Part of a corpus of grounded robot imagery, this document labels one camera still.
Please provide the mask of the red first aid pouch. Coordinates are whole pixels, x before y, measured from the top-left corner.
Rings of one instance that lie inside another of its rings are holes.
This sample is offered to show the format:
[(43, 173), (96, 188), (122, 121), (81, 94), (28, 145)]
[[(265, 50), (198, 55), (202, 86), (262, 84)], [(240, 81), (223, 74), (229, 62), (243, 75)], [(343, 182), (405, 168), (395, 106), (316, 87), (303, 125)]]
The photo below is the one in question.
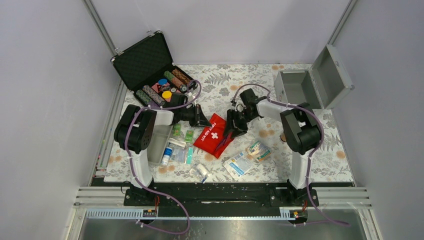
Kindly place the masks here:
[(227, 122), (221, 116), (214, 113), (209, 122), (211, 126), (203, 129), (193, 145), (219, 159), (233, 139), (224, 136)]

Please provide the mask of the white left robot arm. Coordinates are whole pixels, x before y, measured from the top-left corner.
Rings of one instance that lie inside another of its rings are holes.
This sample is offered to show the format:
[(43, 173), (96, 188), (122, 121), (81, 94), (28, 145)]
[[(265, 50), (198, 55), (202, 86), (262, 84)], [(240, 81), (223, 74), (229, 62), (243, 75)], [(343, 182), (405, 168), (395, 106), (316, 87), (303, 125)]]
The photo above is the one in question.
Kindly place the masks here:
[(194, 128), (212, 125), (199, 104), (195, 104), (193, 100), (189, 101), (183, 93), (175, 93), (164, 107), (129, 104), (116, 126), (114, 140), (128, 153), (130, 183), (139, 188), (135, 197), (144, 206), (152, 204), (155, 200), (154, 190), (148, 187), (153, 180), (148, 163), (148, 148), (152, 146), (160, 157), (164, 155), (166, 148), (163, 143), (151, 143), (154, 128), (172, 126), (180, 121), (186, 121)]

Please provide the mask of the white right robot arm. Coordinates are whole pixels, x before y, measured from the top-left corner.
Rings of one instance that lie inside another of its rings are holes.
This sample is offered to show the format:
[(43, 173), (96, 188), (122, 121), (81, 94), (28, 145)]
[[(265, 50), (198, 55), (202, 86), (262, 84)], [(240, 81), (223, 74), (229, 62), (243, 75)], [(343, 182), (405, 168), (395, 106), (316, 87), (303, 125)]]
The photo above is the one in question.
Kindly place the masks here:
[(238, 110), (236, 98), (226, 112), (226, 124), (220, 146), (248, 132), (248, 123), (256, 118), (270, 118), (282, 124), (285, 142), (292, 150), (292, 167), (289, 183), (293, 187), (287, 191), (287, 201), (293, 206), (301, 205), (307, 194), (310, 158), (324, 138), (322, 124), (311, 106), (303, 102), (298, 105), (272, 100), (269, 95), (259, 97), (253, 89), (237, 91), (242, 109)]

